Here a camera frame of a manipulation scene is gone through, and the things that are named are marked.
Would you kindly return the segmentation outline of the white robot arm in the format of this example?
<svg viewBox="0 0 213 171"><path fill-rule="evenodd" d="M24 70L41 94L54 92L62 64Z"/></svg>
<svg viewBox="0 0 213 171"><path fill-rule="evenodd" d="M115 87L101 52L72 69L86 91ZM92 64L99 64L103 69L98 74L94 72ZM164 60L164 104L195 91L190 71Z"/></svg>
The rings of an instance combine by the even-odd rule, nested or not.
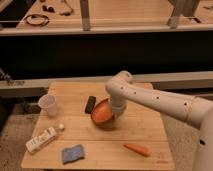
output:
<svg viewBox="0 0 213 171"><path fill-rule="evenodd" d="M127 100L167 114L200 130L192 171L213 171L213 101L184 94L140 88L133 76L121 71L106 83L114 116L124 113Z"/></svg>

